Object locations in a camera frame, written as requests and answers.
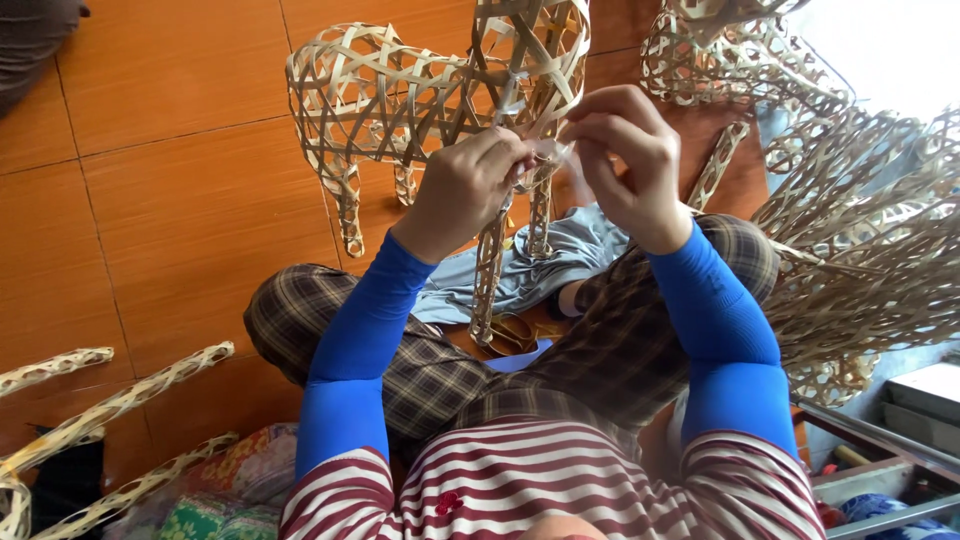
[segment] left hand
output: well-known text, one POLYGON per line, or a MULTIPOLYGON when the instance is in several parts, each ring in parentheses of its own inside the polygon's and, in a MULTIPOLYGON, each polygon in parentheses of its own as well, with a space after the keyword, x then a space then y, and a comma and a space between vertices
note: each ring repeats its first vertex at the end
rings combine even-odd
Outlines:
POLYGON ((533 168, 533 150, 499 127, 437 150, 427 160, 416 201, 391 229, 394 239, 421 261, 439 263, 500 211, 518 162, 533 168))

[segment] blue arm sleeve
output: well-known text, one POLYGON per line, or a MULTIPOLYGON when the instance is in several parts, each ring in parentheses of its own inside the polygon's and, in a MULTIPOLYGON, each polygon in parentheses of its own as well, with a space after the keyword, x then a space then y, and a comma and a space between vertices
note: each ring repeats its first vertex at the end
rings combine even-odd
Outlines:
POLYGON ((690 356, 684 445, 705 431, 738 430, 796 456, 780 346, 754 297, 696 222, 680 250, 648 259, 690 356))
POLYGON ((323 461, 364 446, 389 456, 383 372, 400 344, 417 293, 435 268, 407 253, 387 232, 310 364, 300 406, 297 480, 323 461))

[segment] red and white striped shirt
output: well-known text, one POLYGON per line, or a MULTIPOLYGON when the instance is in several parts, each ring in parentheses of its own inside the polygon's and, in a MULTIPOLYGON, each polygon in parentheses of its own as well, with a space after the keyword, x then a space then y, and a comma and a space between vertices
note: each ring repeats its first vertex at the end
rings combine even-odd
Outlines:
POLYGON ((599 430, 501 418, 445 433, 410 469, 395 509, 390 467, 362 448, 298 482, 280 538, 515 539, 547 516, 579 516, 609 538, 825 538, 809 478, 783 450, 713 431, 684 453, 682 485, 652 483, 599 430))

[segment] hand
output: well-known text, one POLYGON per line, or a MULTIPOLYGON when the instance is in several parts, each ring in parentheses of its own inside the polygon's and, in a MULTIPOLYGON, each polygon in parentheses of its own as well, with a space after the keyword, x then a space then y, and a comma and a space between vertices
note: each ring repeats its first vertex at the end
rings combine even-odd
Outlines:
POLYGON ((532 168, 533 150, 505 128, 437 150, 427 160, 416 201, 391 229, 394 239, 423 262, 440 262, 500 211, 518 162, 532 168))
POLYGON ((664 255, 684 246, 693 231, 677 198, 680 137, 636 86, 610 86, 587 94, 566 116, 574 125, 587 184, 608 218, 647 253, 664 255), (617 176, 608 153, 629 169, 617 176))

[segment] plaid pants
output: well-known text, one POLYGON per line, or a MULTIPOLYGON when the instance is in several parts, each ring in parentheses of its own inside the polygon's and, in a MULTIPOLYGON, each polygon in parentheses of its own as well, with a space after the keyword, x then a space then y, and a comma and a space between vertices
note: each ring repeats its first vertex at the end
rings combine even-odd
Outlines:
MULTIPOLYGON (((763 233, 728 215, 696 219, 762 303, 779 264, 763 233)), ((253 293, 244 312, 253 346, 303 386, 324 329, 358 281, 319 264, 277 272, 253 293)), ((409 463, 439 433, 526 414, 593 425, 636 456, 637 431, 686 388, 689 359, 636 246, 586 280, 576 305, 583 319, 514 373, 488 368, 411 315, 383 377, 391 449, 409 463)))

